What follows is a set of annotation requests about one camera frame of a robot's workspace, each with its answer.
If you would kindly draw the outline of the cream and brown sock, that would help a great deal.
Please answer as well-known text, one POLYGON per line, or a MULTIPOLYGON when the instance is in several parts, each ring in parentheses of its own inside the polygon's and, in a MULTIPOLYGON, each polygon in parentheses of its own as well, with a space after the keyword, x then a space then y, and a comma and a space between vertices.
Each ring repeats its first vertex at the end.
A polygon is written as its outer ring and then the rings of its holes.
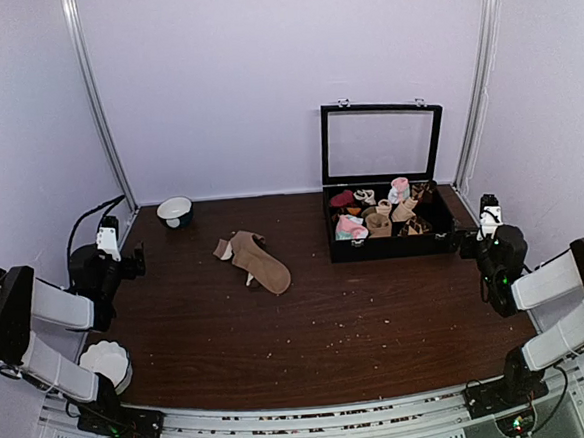
POLYGON ((245 249, 243 249, 243 243, 238 235, 230 238, 228 241, 219 239, 213 255, 221 261, 231 262, 238 269, 244 270, 247 273, 245 283, 247 287, 252 287, 256 282, 255 276, 249 269, 250 259, 245 249))

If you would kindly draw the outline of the tan brown ribbed sock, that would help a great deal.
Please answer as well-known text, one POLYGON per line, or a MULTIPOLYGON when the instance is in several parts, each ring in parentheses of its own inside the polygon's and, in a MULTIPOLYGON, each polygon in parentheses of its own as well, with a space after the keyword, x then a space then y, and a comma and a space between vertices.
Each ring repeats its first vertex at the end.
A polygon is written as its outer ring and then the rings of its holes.
POLYGON ((245 270, 270 293, 281 295, 291 286, 290 271, 266 251, 266 241, 262 235, 242 230, 229 243, 232 264, 245 270))

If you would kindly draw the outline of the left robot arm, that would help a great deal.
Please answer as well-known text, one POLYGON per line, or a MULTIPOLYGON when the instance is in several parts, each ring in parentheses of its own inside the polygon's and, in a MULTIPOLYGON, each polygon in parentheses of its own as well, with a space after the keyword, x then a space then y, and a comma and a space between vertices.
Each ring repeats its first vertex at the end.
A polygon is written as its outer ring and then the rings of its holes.
POLYGON ((85 214, 100 213, 96 240, 66 248, 66 288, 35 275, 30 266, 0 268, 0 375, 23 379, 42 391, 59 392, 79 409, 80 430, 118 438, 157 438, 163 417, 157 411, 123 406, 113 381, 68 360, 35 334, 33 320, 72 332, 105 332, 116 315, 113 300, 124 280, 145 273, 143 247, 124 257, 118 246, 118 219, 112 210, 120 197, 85 214))

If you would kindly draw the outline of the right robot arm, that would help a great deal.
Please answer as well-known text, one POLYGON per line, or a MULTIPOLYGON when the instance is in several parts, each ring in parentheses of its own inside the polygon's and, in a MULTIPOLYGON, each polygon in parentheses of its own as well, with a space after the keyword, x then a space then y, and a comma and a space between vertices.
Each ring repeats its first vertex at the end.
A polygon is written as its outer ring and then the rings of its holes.
MULTIPOLYGON (((576 289, 584 292, 584 237, 532 271, 525 268, 528 246, 516 226, 500 224, 492 232, 468 234, 460 249, 462 258, 477 264, 482 299, 502 317, 527 312, 576 289)), ((465 388, 471 416, 498 413, 547 395, 545 371, 583 350, 584 296, 555 325, 509 351, 500 379, 465 388)))

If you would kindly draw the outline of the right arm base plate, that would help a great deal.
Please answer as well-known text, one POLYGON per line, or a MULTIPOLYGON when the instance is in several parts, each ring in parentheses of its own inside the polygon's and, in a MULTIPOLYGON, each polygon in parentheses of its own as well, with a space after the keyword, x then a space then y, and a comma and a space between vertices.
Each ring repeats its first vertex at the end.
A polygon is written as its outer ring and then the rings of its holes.
POLYGON ((526 389, 510 391, 504 379, 477 382, 475 385, 467 385, 463 390, 465 406, 472 420, 526 405, 548 393, 549 389, 542 381, 526 389))

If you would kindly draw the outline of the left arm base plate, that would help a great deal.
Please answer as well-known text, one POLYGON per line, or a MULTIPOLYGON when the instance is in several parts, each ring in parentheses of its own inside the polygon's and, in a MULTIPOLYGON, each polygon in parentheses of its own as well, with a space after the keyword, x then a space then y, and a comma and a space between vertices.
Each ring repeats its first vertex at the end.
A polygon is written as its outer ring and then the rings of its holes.
POLYGON ((118 420, 102 418, 96 413, 79 415, 79 430, 112 438, 161 438, 164 414, 155 410, 124 408, 118 420))

